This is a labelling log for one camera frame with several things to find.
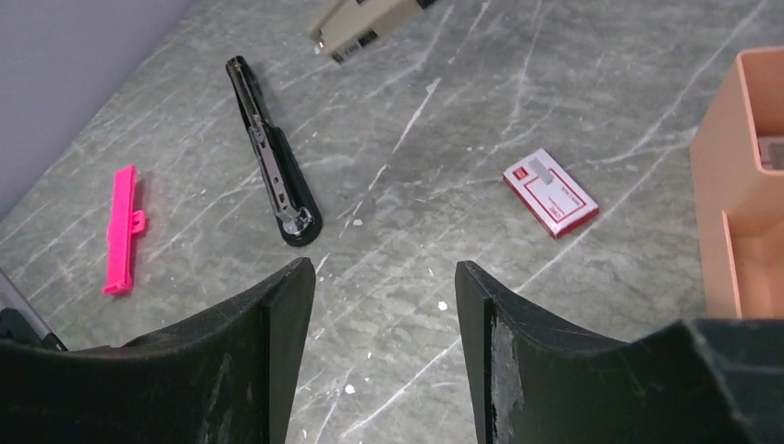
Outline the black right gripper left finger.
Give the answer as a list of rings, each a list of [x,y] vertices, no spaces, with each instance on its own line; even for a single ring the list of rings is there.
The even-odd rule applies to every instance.
[[[282,443],[314,298],[301,257],[120,347],[1,344],[5,443]]]

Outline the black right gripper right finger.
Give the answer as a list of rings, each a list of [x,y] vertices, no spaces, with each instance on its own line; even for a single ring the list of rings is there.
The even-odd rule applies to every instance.
[[[783,323],[679,320],[633,342],[572,324],[472,261],[459,329],[481,443],[779,443]]]

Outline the black stapler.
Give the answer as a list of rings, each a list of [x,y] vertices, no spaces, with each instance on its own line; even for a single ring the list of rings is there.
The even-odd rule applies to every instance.
[[[225,64],[244,128],[259,165],[278,231],[292,247],[317,239],[321,211],[291,149],[285,132],[268,116],[263,92],[251,65],[241,55]]]

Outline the beige stapler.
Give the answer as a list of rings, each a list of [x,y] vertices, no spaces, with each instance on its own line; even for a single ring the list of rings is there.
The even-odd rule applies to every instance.
[[[435,3],[435,0],[330,1],[307,33],[334,62],[344,65],[371,43]]]

